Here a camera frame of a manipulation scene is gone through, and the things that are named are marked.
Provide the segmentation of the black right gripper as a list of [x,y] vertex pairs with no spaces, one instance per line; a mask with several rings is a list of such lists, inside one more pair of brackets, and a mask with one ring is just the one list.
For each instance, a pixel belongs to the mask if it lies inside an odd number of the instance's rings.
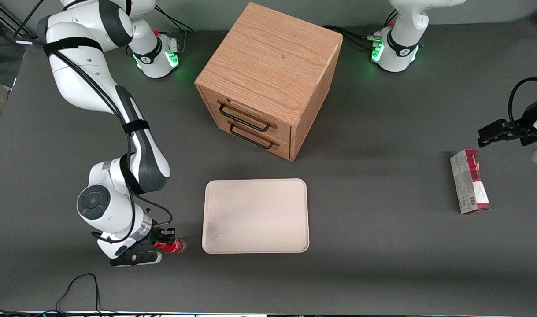
[[176,228],[155,228],[152,227],[149,233],[140,241],[134,243],[132,251],[135,253],[145,253],[148,251],[162,252],[164,243],[175,243]]

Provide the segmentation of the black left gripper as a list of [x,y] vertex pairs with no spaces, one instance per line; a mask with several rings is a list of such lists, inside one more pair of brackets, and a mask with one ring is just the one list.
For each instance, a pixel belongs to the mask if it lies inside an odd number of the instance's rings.
[[496,120],[478,131],[478,146],[484,148],[498,139],[518,139],[526,147],[537,143],[537,101],[526,107],[520,119],[516,121],[518,128],[507,120]]

